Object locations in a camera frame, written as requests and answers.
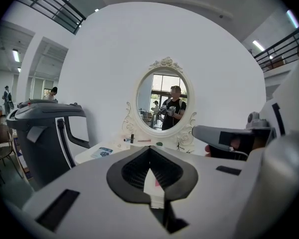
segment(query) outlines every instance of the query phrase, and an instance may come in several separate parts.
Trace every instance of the chair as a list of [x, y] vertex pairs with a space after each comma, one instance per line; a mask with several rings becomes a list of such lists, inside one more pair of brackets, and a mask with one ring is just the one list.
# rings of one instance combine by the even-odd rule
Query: chair
[[[1, 146], [1, 144], [3, 143], [8, 143], [9, 146]], [[10, 129], [7, 125], [1, 124], [0, 125], [0, 160], [2, 160], [3, 165], [5, 166], [5, 162], [4, 162], [4, 158], [9, 159], [15, 170], [17, 171], [18, 175], [23, 178], [21, 176], [21, 174], [19, 173], [17, 167], [15, 166], [13, 160], [10, 157], [11, 153], [15, 153], [14, 149], [12, 147], [12, 129]]]

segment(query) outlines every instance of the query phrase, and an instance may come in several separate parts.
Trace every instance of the oval mirror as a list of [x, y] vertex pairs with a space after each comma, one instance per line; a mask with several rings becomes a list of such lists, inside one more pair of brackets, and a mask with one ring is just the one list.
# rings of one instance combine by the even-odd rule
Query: oval mirror
[[187, 89], [174, 71], [160, 69], [148, 75], [138, 89], [139, 116], [150, 128], [158, 131], [174, 127], [187, 107]]

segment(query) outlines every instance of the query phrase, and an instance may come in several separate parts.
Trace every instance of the railing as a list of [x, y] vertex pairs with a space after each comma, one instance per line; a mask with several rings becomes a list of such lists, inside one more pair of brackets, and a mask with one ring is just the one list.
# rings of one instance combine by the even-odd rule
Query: railing
[[299, 28], [273, 46], [254, 56], [264, 72], [299, 59]]
[[86, 17], [67, 0], [17, 0], [49, 17], [73, 34]]

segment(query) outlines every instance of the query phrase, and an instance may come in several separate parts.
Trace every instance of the ceiling light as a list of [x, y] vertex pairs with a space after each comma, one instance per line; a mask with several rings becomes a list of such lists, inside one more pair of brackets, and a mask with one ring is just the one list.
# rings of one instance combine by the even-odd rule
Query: ceiling light
[[288, 10], [287, 11], [287, 15], [289, 16], [290, 20], [293, 22], [295, 28], [298, 28], [299, 27], [299, 23], [296, 20], [296, 17], [294, 16], [293, 12], [291, 10]]
[[18, 50], [13, 49], [12, 52], [13, 52], [14, 60], [15, 60], [16, 62], [20, 62], [20, 60], [19, 60], [19, 54], [18, 54]]
[[253, 41], [253, 44], [255, 44], [261, 51], [265, 50], [257, 41]]

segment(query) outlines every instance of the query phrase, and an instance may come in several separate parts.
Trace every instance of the chair backrest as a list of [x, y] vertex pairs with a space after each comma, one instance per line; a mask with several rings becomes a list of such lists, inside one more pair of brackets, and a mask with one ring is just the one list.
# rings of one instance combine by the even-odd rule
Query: chair backrest
[[0, 144], [1, 143], [12, 144], [12, 129], [7, 125], [0, 125]]

